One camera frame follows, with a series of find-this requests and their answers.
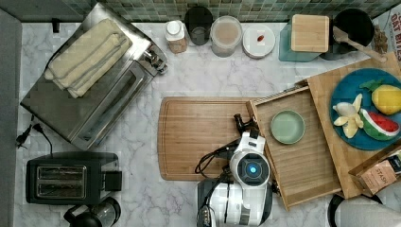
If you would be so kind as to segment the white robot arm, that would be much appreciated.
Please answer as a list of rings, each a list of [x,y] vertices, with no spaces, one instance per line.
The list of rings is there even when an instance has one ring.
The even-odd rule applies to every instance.
[[[200,158],[195,172],[204,170],[216,158],[228,164],[218,177],[204,176],[197,186],[197,227],[221,224],[258,227],[270,216],[272,188],[270,164],[264,154],[266,139],[252,118],[245,122],[235,115],[240,137]]]

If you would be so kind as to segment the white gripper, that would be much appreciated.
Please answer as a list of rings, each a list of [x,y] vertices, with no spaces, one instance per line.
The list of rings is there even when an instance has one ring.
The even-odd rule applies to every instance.
[[[244,156],[250,153],[264,156],[266,139],[260,135],[255,118],[251,117],[249,121],[244,123],[241,114],[236,113],[234,119],[239,134],[242,134],[234,155]]]

